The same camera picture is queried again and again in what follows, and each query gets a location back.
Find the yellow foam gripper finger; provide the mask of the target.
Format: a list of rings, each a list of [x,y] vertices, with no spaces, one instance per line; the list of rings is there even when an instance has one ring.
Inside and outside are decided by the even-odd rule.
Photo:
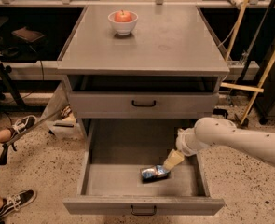
[[[167,159],[165,160],[165,162],[163,163],[163,168],[165,170],[170,171],[171,169],[173,169],[175,166],[177,166],[178,164],[180,164],[183,160],[185,159],[185,155],[180,152],[179,150],[172,150]]]

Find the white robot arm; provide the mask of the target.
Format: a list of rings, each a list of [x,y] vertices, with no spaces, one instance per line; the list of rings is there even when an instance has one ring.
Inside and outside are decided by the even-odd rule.
[[[228,119],[201,118],[193,128],[179,128],[173,150],[163,167],[171,170],[184,158],[215,146],[231,147],[275,167],[275,133],[238,128]]]

